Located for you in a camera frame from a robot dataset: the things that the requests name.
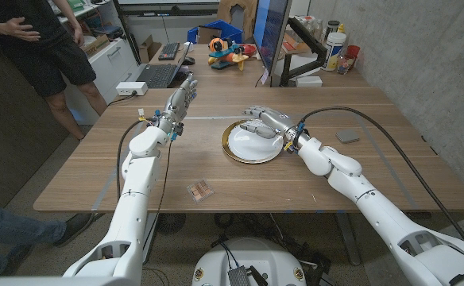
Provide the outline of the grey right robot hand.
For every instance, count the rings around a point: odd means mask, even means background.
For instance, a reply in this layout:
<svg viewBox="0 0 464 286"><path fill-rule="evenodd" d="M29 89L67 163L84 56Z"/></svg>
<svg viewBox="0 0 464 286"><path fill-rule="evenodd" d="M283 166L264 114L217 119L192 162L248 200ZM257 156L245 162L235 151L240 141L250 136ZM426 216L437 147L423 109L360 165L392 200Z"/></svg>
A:
<svg viewBox="0 0 464 286"><path fill-rule="evenodd" d="M267 106L250 106L243 111L245 115L251 115L254 118L261 119L267 126L267 131L263 129L254 129L253 127L244 126L244 129L257 133L264 138L270 138L272 135L281 135L287 141L290 141L296 149L299 149L299 137L303 132L300 123L296 124L288 115L274 110Z"/></svg>

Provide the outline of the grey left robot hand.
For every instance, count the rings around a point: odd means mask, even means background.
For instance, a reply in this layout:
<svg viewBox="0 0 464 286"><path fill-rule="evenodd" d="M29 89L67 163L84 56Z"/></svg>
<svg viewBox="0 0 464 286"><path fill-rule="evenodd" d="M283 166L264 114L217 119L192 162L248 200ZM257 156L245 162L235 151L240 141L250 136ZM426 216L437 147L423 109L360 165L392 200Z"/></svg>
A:
<svg viewBox="0 0 464 286"><path fill-rule="evenodd" d="M172 132L174 127L184 119L188 107L197 95L198 81L192 77L193 74L190 73L180 87L168 98L164 110L155 124L166 133Z"/></svg>

